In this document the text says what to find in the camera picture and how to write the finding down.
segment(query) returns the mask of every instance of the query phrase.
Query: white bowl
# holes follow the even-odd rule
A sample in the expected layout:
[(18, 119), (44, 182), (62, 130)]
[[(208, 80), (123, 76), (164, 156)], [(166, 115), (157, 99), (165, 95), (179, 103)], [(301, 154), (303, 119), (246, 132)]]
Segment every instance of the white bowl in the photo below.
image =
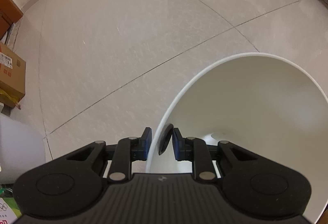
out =
[(173, 100), (154, 135), (146, 172), (191, 172), (191, 162), (174, 159), (171, 142), (158, 154), (168, 123), (208, 144), (229, 140), (302, 173), (312, 188), (304, 216), (315, 223), (328, 198), (327, 102), (316, 81), (291, 61), (264, 53), (229, 56), (201, 71)]

